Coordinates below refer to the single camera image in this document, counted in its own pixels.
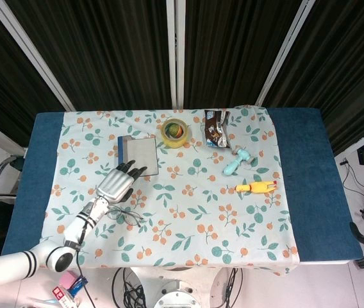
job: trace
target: rubber chicken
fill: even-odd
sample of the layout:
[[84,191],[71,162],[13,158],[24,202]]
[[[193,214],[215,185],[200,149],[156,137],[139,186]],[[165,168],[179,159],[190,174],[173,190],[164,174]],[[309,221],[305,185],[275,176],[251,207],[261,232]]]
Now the rubber chicken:
[[269,187],[269,185],[276,185],[276,181],[270,181],[270,182],[252,182],[248,185],[237,185],[236,191],[251,191],[255,194],[263,194],[263,193],[269,193],[270,191],[274,191],[277,189],[277,186]]

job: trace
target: notebook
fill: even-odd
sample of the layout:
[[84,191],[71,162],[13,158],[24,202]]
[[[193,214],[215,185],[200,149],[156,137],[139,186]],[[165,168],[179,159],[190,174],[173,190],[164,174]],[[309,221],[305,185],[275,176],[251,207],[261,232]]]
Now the notebook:
[[132,169],[147,167],[142,176],[157,175],[159,171],[156,139],[134,139],[131,136],[118,137],[118,164],[127,163],[130,160],[135,160]]

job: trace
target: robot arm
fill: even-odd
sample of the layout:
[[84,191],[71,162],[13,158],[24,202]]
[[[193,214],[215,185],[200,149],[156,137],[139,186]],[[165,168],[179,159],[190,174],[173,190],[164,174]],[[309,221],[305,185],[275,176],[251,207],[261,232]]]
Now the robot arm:
[[90,200],[64,231],[63,246],[48,240],[28,251],[0,256],[0,285],[31,277],[40,265],[47,266],[51,271],[65,271],[81,248],[84,238],[109,211],[109,206],[124,202],[132,195],[133,189],[130,187],[146,170],[143,167],[128,172],[134,162],[132,160],[118,165],[99,184],[97,198]]

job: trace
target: snack bag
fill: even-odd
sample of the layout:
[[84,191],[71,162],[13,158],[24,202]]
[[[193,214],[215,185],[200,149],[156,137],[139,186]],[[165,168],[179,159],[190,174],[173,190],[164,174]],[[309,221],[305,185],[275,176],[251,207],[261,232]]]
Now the snack bag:
[[225,127],[230,112],[205,110],[205,139],[211,147],[230,148]]

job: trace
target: blue cloth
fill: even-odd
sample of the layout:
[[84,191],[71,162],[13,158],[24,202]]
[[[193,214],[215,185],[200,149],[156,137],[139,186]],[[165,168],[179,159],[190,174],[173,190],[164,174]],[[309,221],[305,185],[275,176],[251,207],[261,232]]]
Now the blue cloth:
[[363,257],[320,111],[269,108],[301,261]]
[[3,255],[38,244],[54,180],[63,115],[50,112],[35,118]]
[[[363,257],[320,112],[269,108],[279,143],[294,235],[301,261]],[[38,114],[3,254],[28,250],[41,236],[56,164],[63,113]]]

